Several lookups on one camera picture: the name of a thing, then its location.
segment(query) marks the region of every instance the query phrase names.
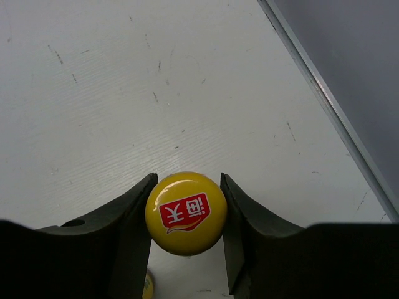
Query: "metal edge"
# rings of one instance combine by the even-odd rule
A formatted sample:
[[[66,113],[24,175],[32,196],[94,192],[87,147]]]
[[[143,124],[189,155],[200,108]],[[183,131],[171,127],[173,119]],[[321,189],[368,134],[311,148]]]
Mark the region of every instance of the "metal edge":
[[[366,179],[366,182],[368,182],[377,196],[377,199],[384,211],[387,213],[387,216],[392,222],[399,222],[399,213],[396,211],[390,200],[390,198],[395,198],[393,191],[384,180],[382,173],[373,162],[364,144],[351,126],[348,118],[345,116],[345,113],[342,111],[326,82],[323,80],[315,65],[306,54],[306,51],[288,25],[288,22],[285,20],[273,0],[257,1],[290,53],[292,59],[298,66],[298,69],[309,84],[310,89],[315,94],[324,112],[326,112],[360,172]]]

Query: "red logo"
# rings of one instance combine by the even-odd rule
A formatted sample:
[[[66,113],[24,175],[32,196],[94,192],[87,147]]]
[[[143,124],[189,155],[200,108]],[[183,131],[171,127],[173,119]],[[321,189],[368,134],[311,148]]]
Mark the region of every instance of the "red logo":
[[[211,209],[206,194],[201,193],[161,205],[160,214],[167,234],[175,230],[190,232],[211,214]]]

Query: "yellow object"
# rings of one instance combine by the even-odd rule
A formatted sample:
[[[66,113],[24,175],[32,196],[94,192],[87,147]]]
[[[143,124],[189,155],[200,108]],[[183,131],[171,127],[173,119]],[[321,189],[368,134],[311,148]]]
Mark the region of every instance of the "yellow object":
[[[220,238],[227,204],[219,186],[199,173],[175,173],[160,181],[145,207],[154,241],[176,255],[195,255]]]
[[[142,299],[152,299],[153,296],[154,296],[154,279],[150,271],[147,270],[147,274],[145,275]]]

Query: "white table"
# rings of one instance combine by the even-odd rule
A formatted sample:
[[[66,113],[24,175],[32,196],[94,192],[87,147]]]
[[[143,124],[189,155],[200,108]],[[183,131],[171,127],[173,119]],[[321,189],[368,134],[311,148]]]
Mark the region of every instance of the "white table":
[[[61,225],[220,172],[298,225],[387,222],[255,0],[0,1],[0,218]],[[151,248],[158,298],[222,298],[223,245]]]

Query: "bottle cap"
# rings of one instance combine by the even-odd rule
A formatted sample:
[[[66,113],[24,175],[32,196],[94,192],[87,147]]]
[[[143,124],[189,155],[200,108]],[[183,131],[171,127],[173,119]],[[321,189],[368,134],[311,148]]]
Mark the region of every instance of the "bottle cap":
[[[176,173],[160,181],[145,208],[153,240],[176,255],[196,255],[221,237],[227,204],[219,186],[199,173]]]

